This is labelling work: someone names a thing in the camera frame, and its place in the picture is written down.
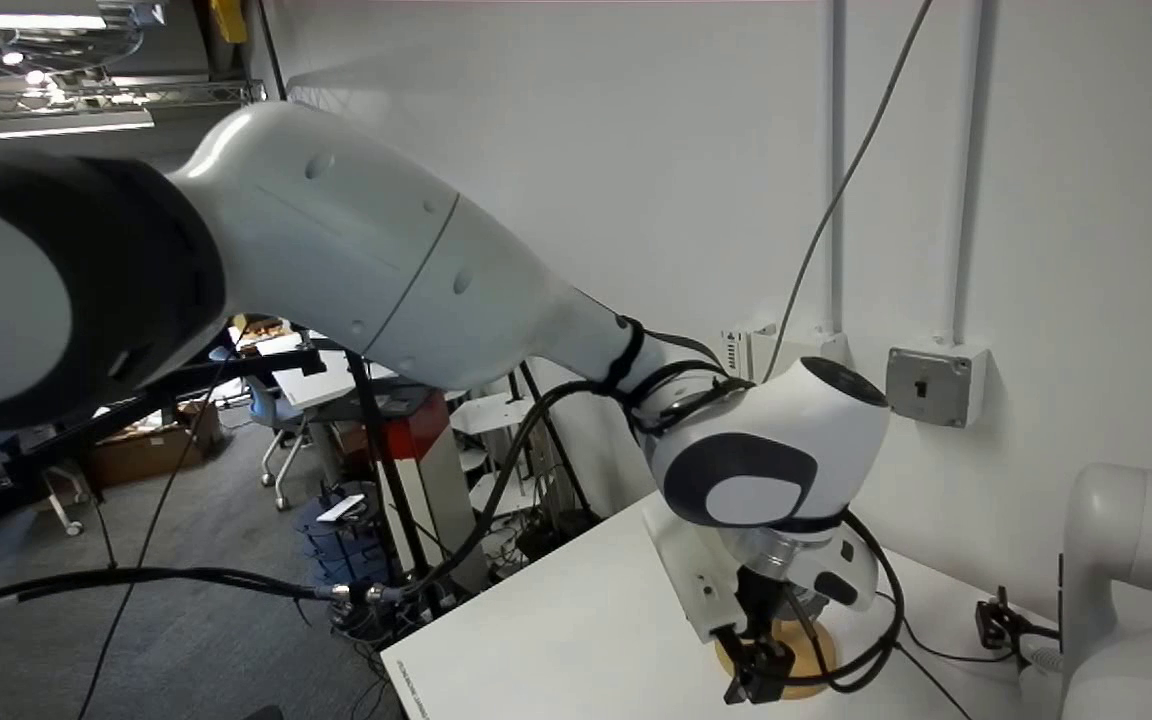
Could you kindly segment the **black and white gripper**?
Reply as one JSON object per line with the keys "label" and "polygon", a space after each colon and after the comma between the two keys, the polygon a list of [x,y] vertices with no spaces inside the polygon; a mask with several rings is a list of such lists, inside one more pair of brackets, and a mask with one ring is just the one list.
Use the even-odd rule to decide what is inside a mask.
{"label": "black and white gripper", "polygon": [[[778,618],[815,618],[824,606],[865,610],[875,600],[875,549],[848,523],[792,540],[762,526],[661,520],[650,549],[699,640],[718,627],[768,636]],[[754,647],[739,636],[718,647],[730,675],[725,704],[751,704]],[[784,700],[792,660],[786,643],[762,643],[762,700]]]}

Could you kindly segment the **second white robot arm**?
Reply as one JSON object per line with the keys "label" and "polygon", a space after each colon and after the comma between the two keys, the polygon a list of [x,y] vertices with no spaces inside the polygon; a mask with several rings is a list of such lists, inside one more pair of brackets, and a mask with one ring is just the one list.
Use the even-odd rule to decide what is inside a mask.
{"label": "second white robot arm", "polygon": [[1152,720],[1152,468],[1088,463],[1060,555],[1060,720]]}

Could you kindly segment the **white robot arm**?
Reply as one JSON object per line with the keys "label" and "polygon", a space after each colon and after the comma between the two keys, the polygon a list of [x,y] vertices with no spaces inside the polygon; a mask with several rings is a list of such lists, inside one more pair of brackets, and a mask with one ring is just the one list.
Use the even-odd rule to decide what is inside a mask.
{"label": "white robot arm", "polygon": [[792,689],[777,636],[797,592],[861,602],[851,495],[889,401],[799,357],[748,385],[560,279],[474,201],[308,103],[222,116],[172,173],[0,145],[0,431],[123,405],[203,352],[237,313],[285,317],[433,388],[529,357],[624,408],[673,515],[759,549],[708,627],[735,700]]}

